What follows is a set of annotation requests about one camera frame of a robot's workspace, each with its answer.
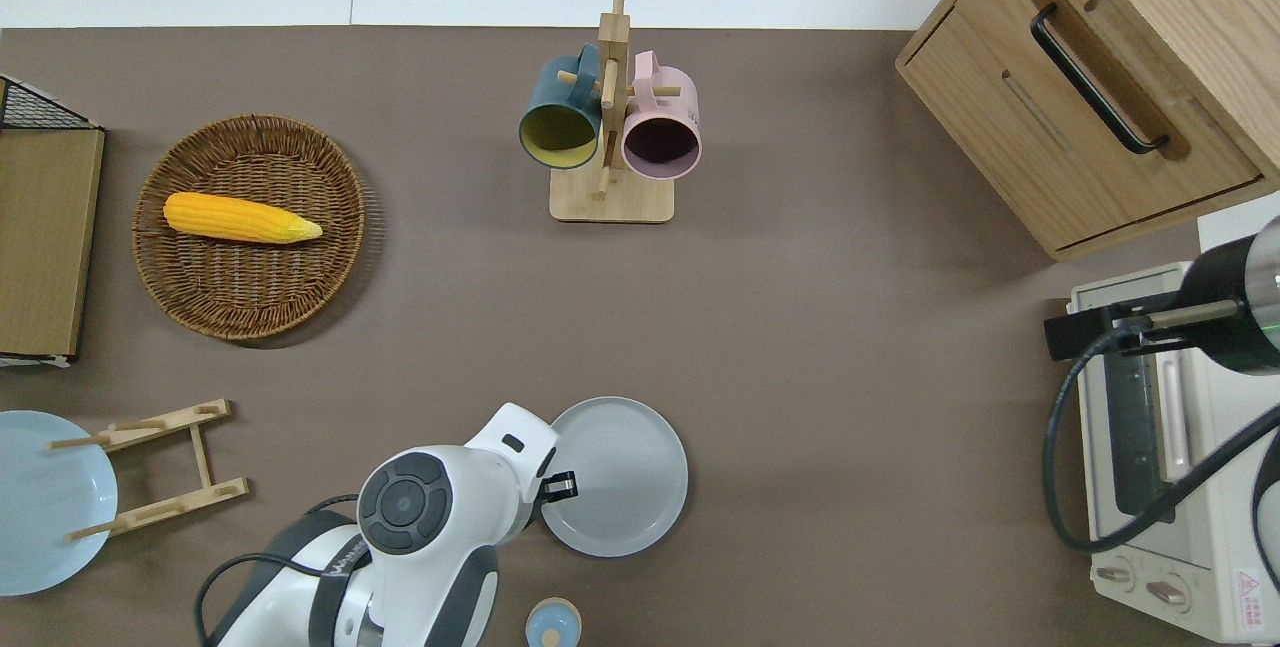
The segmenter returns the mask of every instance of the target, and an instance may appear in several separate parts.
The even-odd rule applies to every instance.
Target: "warning label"
[[[1243,632],[1266,629],[1266,615],[1262,614],[1262,591],[1260,570],[1235,570],[1236,618]]]

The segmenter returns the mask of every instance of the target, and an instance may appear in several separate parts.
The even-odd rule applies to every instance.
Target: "pink mug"
[[[622,161],[649,179],[685,177],[703,156],[694,81],[675,67],[660,67],[650,50],[636,55],[632,85],[635,96],[627,100],[622,123]],[[654,96],[654,87],[680,87],[680,96]]]

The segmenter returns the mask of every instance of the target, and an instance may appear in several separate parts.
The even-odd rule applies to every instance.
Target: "black drawer handle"
[[[1057,9],[1057,4],[1051,3],[1036,15],[1036,19],[1033,19],[1032,37],[1036,37],[1036,44],[1044,50],[1048,59],[1053,60],[1059,72],[1061,72],[1062,76],[1066,77],[1066,81],[1075,87],[1075,91],[1084,97],[1084,101],[1093,108],[1093,111],[1102,119],[1102,123],[1111,129],[1111,133],[1116,136],[1116,140],[1120,140],[1120,145],[1124,145],[1125,150],[1129,150],[1135,155],[1144,155],[1148,151],[1158,150],[1165,146],[1165,143],[1169,142],[1169,135],[1157,137],[1155,142],[1143,141],[1143,138],[1129,127],[1124,118],[1120,117],[1116,108],[1111,106],[1111,102],[1107,101],[1107,97],[1102,95],[1098,87],[1089,81],[1089,76],[1080,69],[1080,65],[1075,64],[1071,55],[1066,54],[1062,45],[1060,45],[1057,40],[1050,35],[1048,28],[1044,26],[1044,20],[1048,15],[1053,14],[1055,9]]]

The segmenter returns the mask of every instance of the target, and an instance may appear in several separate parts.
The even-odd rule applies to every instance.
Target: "wicker basket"
[[[175,232],[174,192],[253,200],[324,228],[316,240],[262,245]],[[247,114],[188,135],[160,160],[133,214],[133,259],[147,292],[178,324],[223,340],[278,334],[342,287],[365,234],[360,179],[338,145],[308,124]]]

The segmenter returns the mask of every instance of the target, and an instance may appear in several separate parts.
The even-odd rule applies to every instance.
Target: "dark teal mug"
[[[562,82],[562,70],[577,81]],[[595,155],[600,141],[599,74],[600,51],[590,42],[576,58],[563,55],[543,65],[520,119],[520,143],[529,156],[547,167],[572,169]]]

